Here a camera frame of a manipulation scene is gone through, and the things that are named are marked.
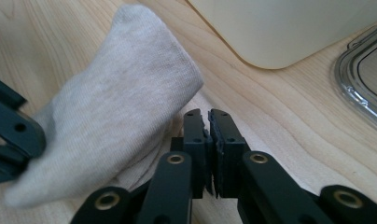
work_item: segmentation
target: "wood grain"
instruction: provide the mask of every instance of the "wood grain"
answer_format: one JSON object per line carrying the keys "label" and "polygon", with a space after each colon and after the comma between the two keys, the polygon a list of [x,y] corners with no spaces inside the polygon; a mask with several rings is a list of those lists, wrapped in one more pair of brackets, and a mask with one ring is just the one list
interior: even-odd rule
{"label": "wood grain", "polygon": [[[184,0],[142,0],[199,65],[201,92],[232,114],[253,150],[271,153],[300,185],[359,189],[377,202],[377,130],[340,96],[333,67],[352,35],[285,69],[243,62]],[[91,62],[117,8],[136,1],[0,0],[0,79],[19,92],[27,114]],[[16,211],[0,223],[65,223],[79,203]],[[234,200],[194,202],[193,223],[240,223]]]}

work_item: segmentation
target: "wooden table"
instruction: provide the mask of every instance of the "wooden table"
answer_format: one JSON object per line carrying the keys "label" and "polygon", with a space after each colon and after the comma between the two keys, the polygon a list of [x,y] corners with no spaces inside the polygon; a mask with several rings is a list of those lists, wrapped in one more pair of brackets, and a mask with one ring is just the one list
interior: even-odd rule
{"label": "wooden table", "polygon": [[[377,202],[377,131],[341,98],[334,63],[346,38],[294,65],[264,70],[241,61],[185,0],[138,1],[159,15],[200,67],[201,92],[236,119],[253,150],[271,153],[300,183],[359,189]],[[121,0],[0,0],[0,79],[28,99],[31,115],[91,61]],[[79,203],[14,210],[0,223],[66,223]],[[193,223],[240,223],[234,200],[194,202]]]}

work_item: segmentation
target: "folded cloth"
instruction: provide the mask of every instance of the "folded cloth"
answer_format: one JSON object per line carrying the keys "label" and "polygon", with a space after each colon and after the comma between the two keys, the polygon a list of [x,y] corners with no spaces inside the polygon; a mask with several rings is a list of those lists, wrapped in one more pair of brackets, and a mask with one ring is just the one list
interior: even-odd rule
{"label": "folded cloth", "polygon": [[91,65],[34,116],[48,145],[7,188],[7,205],[83,196],[107,183],[137,187],[201,86],[198,68],[153,12],[120,8]]}

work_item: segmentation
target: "translucent plastic container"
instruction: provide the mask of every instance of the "translucent plastic container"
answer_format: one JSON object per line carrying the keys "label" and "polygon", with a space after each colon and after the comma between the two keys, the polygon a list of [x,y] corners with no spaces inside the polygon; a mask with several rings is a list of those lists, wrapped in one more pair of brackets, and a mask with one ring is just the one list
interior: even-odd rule
{"label": "translucent plastic container", "polygon": [[245,61],[287,67],[377,22],[377,0],[189,0]]}

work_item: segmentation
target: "clear plastic lid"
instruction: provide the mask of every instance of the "clear plastic lid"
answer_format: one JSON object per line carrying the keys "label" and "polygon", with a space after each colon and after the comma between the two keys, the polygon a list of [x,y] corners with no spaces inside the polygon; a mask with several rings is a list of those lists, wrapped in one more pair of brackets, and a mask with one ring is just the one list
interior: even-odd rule
{"label": "clear plastic lid", "polygon": [[335,76],[345,98],[377,124],[377,27],[348,45]]}

